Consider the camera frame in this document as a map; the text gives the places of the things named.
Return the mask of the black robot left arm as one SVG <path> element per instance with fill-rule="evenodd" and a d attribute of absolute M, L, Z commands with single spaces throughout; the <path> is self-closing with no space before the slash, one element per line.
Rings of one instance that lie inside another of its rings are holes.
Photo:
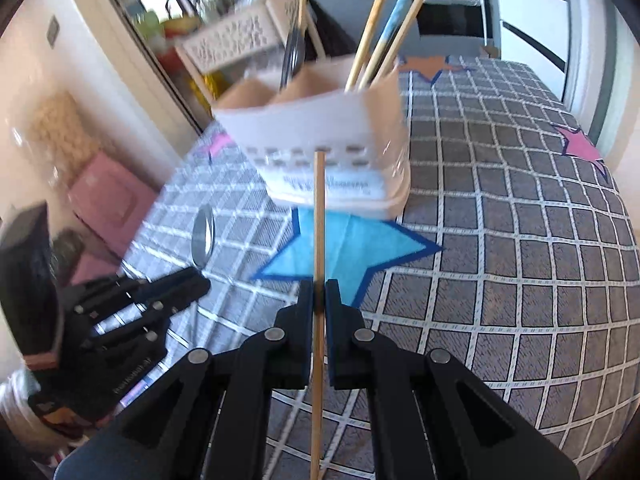
<path fill-rule="evenodd" d="M 21 211 L 1 234 L 1 307 L 26 365 L 27 405 L 57 436 L 96 433 L 62 460 L 59 479 L 258 479 L 274 390 L 309 382 L 314 289 L 239 348 L 196 348 L 143 392 L 165 359 L 172 317 L 210 289 L 194 268 L 154 281 L 104 276 L 58 289 L 48 207 Z"/>

